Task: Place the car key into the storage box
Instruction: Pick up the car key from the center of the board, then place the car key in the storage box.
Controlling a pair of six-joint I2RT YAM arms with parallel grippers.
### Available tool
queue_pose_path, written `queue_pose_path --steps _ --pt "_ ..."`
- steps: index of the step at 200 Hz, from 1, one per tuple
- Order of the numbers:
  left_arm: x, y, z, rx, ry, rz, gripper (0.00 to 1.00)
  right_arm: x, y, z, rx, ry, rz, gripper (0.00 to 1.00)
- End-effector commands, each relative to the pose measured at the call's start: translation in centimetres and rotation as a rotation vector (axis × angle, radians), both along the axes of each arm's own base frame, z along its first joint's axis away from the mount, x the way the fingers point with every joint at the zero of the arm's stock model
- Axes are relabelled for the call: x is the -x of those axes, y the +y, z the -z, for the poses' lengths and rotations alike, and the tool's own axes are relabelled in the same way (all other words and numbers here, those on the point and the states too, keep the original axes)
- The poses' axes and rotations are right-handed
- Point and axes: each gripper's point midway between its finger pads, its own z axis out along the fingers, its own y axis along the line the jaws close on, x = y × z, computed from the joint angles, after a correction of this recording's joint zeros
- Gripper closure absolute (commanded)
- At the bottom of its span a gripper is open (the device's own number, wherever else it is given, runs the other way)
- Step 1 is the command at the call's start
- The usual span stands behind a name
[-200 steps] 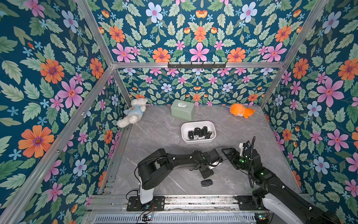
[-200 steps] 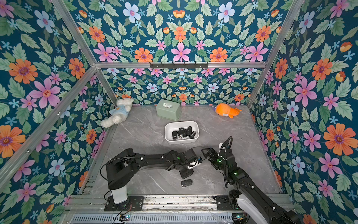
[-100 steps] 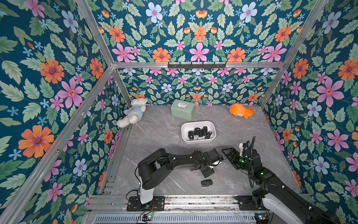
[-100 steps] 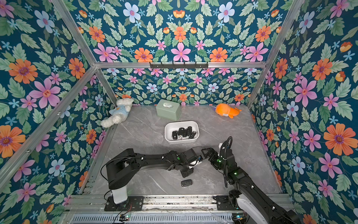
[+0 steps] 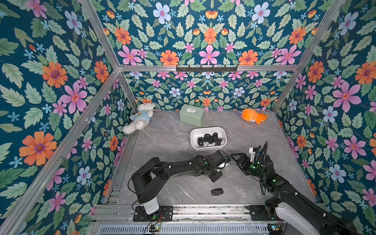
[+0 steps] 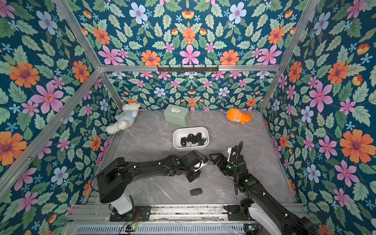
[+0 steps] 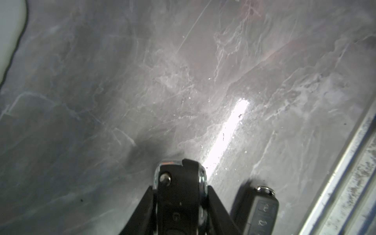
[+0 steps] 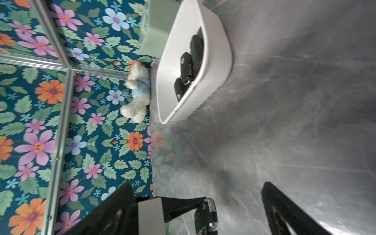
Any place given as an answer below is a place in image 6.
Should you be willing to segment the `white storage box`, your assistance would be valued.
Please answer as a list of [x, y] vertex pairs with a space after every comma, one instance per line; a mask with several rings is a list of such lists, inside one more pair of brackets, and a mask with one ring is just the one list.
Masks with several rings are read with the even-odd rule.
[[178, 151], [203, 150], [210, 143], [205, 127], [179, 128], [173, 133], [173, 146]]

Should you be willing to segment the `black slim car key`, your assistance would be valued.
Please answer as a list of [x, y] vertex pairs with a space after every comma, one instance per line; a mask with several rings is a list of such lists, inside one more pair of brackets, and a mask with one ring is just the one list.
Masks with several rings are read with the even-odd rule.
[[201, 141], [198, 143], [199, 146], [203, 146], [206, 142], [206, 138], [202, 138]]

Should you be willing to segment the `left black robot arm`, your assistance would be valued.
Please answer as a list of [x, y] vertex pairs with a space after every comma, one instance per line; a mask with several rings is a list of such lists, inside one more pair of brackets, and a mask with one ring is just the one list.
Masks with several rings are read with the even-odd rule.
[[205, 156], [194, 151], [149, 162], [127, 162], [124, 158], [116, 158], [97, 174], [99, 201], [112, 204], [119, 214], [125, 214], [133, 209], [131, 198], [124, 195], [132, 182], [157, 176], [185, 175], [191, 183], [200, 176], [200, 169], [207, 163]]

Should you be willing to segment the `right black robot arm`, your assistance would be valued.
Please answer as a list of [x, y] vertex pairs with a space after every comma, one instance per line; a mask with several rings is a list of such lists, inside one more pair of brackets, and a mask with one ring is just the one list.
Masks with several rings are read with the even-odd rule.
[[243, 156], [234, 153], [227, 158], [221, 153], [210, 154], [210, 160], [233, 180], [235, 192], [247, 196], [240, 203], [243, 217], [257, 221], [271, 235], [315, 235], [307, 217], [298, 217], [279, 203], [247, 169]]

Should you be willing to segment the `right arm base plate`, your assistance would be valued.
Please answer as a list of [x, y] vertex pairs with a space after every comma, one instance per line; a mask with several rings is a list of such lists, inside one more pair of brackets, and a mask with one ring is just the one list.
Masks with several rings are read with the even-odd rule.
[[247, 215], [245, 215], [240, 205], [226, 205], [223, 207], [224, 210], [227, 212], [228, 220], [229, 221], [248, 221], [250, 220]]

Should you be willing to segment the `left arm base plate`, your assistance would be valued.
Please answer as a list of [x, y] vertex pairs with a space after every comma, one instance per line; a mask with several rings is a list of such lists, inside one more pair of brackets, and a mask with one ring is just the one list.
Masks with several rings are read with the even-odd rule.
[[109, 221], [110, 222], [144, 222], [149, 221], [150, 213], [151, 213], [151, 206], [135, 206], [129, 212], [120, 215], [118, 211], [113, 208], [111, 212], [111, 216]]

